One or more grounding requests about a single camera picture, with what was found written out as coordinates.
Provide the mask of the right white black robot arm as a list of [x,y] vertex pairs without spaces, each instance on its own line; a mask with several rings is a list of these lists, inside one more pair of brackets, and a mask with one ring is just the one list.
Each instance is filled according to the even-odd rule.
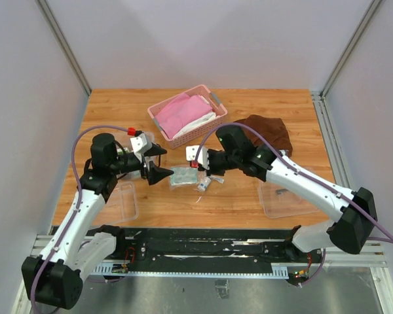
[[236,122],[219,125],[212,133],[222,149],[189,148],[190,165],[214,175],[239,169],[249,177],[285,188],[324,212],[327,221],[294,229],[283,246],[288,260],[297,262],[308,252],[327,247],[359,254],[377,223],[373,193],[364,187],[351,190],[331,183],[297,165],[267,141],[254,145],[244,133],[247,129]]

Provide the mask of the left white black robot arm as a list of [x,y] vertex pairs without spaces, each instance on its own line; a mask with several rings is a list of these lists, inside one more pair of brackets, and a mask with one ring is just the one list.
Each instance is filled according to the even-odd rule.
[[96,266],[107,256],[118,259],[126,254],[127,242],[120,227],[103,225],[90,241],[84,240],[119,179],[138,171],[154,185],[173,173],[152,161],[152,157],[166,154],[166,149],[142,131],[128,128],[125,132],[130,136],[129,152],[111,133],[93,137],[83,174],[73,172],[77,191],[62,224],[38,256],[29,256],[22,264],[27,296],[36,313],[38,303],[73,308]]

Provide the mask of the clear plastic medicine box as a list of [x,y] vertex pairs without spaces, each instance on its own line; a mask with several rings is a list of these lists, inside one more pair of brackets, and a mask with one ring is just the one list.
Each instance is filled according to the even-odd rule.
[[[119,142],[120,145],[122,145],[122,147],[124,148],[124,150],[126,152],[132,152],[132,145],[130,142],[130,136],[127,135],[125,132],[123,131],[114,131],[111,133],[114,137],[115,140],[117,142]],[[153,143],[155,143],[155,136],[153,133],[151,133],[150,131],[145,131],[146,136],[149,138],[149,140],[151,140]],[[153,161],[157,166],[160,165],[160,161],[161,161],[161,156],[152,156],[152,157],[146,157],[145,158],[147,161]],[[123,178],[121,178],[121,180],[124,181],[134,181],[137,179],[141,178],[141,174],[140,171],[133,171],[127,175],[125,175]]]

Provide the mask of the thin white sachet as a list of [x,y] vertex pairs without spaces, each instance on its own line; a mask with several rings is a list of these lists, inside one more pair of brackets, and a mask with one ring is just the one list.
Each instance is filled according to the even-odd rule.
[[221,184],[224,183],[224,179],[221,178],[221,177],[210,176],[210,179],[213,180],[213,181],[217,181],[217,182],[219,182]]

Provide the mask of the small bandage roll packet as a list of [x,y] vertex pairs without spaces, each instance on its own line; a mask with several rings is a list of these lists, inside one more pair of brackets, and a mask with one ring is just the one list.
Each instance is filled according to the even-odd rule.
[[196,191],[199,192],[205,192],[209,185],[211,184],[212,180],[210,177],[205,177],[202,180],[199,181],[199,183],[196,186]]

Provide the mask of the clear divided tray insert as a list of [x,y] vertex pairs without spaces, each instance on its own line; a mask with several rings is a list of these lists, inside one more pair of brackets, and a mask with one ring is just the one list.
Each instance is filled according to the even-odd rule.
[[115,187],[107,203],[94,219],[91,227],[123,225],[137,219],[138,211],[135,184],[132,181],[123,181]]

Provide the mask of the pink plastic basket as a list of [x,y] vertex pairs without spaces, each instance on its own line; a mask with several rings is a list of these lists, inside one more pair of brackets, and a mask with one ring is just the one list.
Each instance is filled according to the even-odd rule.
[[224,123],[225,117],[227,116],[226,108],[221,104],[221,102],[217,98],[217,96],[215,94],[213,94],[205,85],[201,84],[201,85],[195,86],[194,88],[186,90],[182,93],[185,93],[188,96],[200,95],[200,96],[204,97],[211,105],[213,111],[216,114],[216,117],[212,121],[206,122],[203,125],[201,125],[200,127],[195,128],[192,131],[185,133],[180,137],[177,137],[175,139],[169,139],[169,138],[167,138],[166,134],[159,126],[159,124],[155,118],[155,115],[158,114],[160,112],[160,110],[163,107],[165,107],[171,100],[173,100],[175,97],[177,97],[180,94],[176,94],[175,96],[173,96],[171,98],[168,98],[164,101],[161,101],[160,103],[157,103],[156,105],[149,107],[147,110],[147,112],[149,113],[149,116],[153,119],[153,122],[156,124],[157,128],[160,130],[161,134],[163,135],[165,140],[167,140],[170,148],[172,148],[172,149],[178,148],[178,147],[188,143],[189,141],[196,139],[197,137],[207,134],[214,127]]

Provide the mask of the white folded cloth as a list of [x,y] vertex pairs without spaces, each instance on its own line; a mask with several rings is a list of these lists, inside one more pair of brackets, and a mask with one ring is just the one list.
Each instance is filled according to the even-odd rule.
[[200,127],[204,123],[212,121],[215,117],[216,117],[215,112],[213,112],[213,111],[209,112],[209,113],[201,116],[200,118],[198,118],[198,119],[196,119],[196,120],[186,124],[184,127],[182,127],[182,129],[180,129],[175,134],[175,136],[173,136],[173,138],[175,139],[177,137],[180,137],[183,134],[188,133],[188,132],[192,131],[193,129]]

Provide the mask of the pink folded cloth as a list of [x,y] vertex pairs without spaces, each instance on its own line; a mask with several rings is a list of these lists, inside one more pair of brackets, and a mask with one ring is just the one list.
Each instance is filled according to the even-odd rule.
[[182,93],[163,107],[155,118],[167,138],[173,139],[186,124],[212,111],[211,105],[204,97]]

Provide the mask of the brown towel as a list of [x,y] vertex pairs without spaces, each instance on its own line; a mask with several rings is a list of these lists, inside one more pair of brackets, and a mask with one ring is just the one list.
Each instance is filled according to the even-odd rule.
[[249,126],[266,139],[276,150],[285,150],[286,156],[291,157],[293,147],[287,128],[281,118],[266,118],[257,114],[251,114],[247,118],[236,120]]

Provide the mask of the clear box lid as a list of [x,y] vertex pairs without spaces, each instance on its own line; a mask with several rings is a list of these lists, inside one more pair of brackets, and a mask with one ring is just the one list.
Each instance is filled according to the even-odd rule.
[[257,191],[260,205],[269,218],[292,217],[319,212],[319,209],[307,200],[276,184],[261,181]]

